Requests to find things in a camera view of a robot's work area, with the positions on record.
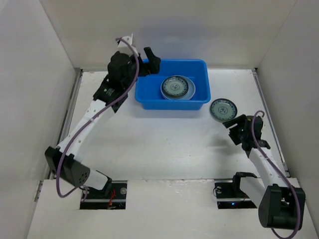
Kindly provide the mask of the light blue plastic plate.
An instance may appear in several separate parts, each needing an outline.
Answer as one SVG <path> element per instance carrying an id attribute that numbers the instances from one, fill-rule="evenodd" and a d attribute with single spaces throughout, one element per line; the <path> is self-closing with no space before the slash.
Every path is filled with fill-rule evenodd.
<path id="1" fill-rule="evenodd" d="M 190 100 L 190 99 L 194 96 L 194 94 L 195 94 L 196 87 L 195 87 L 194 82 L 193 82 L 191 79 L 189 79 L 188 77 L 185 77 L 185 78 L 186 78 L 186 80 L 187 80 L 187 82 L 188 82 L 188 84 L 189 84 L 189 89 L 188 89 L 188 92 L 187 92 L 183 97 L 181 97 L 181 98 L 179 98 L 179 99 L 167 98 L 167 97 L 165 97 L 165 96 L 162 94 L 162 92 L 161 92 L 162 96 L 163 96 L 165 99 L 168 99 L 168 100 Z"/>

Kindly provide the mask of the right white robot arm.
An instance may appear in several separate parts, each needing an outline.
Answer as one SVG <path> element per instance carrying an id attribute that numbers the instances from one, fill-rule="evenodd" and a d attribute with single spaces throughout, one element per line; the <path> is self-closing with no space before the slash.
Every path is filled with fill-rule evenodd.
<path id="1" fill-rule="evenodd" d="M 294 187 L 279 169 L 271 148 L 262 137 L 260 116 L 241 115 L 223 125 L 235 145 L 241 145 L 259 176 L 238 172 L 231 184 L 235 196 L 245 194 L 258 208 L 259 221 L 264 228 L 300 230 L 303 223 L 306 194 Z"/>

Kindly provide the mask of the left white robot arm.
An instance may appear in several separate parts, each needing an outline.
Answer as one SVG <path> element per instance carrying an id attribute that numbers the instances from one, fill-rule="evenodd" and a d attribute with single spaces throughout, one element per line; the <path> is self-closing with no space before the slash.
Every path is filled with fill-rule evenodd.
<path id="1" fill-rule="evenodd" d="M 128 97 L 138 77 L 158 74 L 161 59 L 155 56 L 150 47 L 145 47 L 147 61 L 140 54 L 122 53 L 117 51 L 108 64 L 108 74 L 93 95 L 93 100 L 82 119 L 75 128 L 56 147 L 48 147 L 45 158 L 50 171 L 56 176 L 56 190 L 61 198 L 60 180 L 71 184 L 74 189 L 83 187 L 86 191 L 95 189 L 101 197 L 112 191 L 112 179 L 107 175 L 93 170 L 82 161 L 86 148 L 105 124 L 121 107 Z"/>

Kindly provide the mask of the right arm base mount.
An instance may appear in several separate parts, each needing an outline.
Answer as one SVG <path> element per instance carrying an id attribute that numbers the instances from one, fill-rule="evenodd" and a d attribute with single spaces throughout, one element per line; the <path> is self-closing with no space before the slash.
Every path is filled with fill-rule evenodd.
<path id="1" fill-rule="evenodd" d="M 232 180 L 215 180 L 212 190 L 218 209 L 256 209 L 251 199 L 242 191 L 235 192 Z"/>

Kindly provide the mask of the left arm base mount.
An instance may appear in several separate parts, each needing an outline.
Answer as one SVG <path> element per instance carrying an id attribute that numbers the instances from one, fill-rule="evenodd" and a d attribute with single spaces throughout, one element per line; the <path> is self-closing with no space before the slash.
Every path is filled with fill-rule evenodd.
<path id="1" fill-rule="evenodd" d="M 110 192 L 103 192 L 89 187 L 85 193 L 83 189 L 80 203 L 81 210 L 125 210 L 127 197 L 127 181 L 113 181 Z"/>

